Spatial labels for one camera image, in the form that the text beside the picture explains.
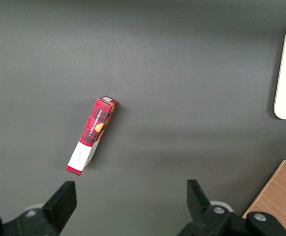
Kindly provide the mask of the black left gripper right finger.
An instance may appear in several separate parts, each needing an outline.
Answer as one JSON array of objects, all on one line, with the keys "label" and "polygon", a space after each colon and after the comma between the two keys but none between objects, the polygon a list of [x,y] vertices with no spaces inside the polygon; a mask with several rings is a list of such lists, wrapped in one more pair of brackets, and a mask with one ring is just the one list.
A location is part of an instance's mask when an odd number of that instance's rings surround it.
[{"label": "black left gripper right finger", "polygon": [[229,224],[231,214],[219,204],[211,204],[197,180],[187,180],[187,206],[193,222]]}]

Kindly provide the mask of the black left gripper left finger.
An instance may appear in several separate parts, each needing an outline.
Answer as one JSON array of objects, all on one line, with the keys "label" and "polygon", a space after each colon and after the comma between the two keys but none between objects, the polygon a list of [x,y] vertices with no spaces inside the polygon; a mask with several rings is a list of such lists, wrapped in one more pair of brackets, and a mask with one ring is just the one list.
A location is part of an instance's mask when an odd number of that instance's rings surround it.
[{"label": "black left gripper left finger", "polygon": [[61,233],[77,206],[75,181],[65,181],[42,207],[48,221]]}]

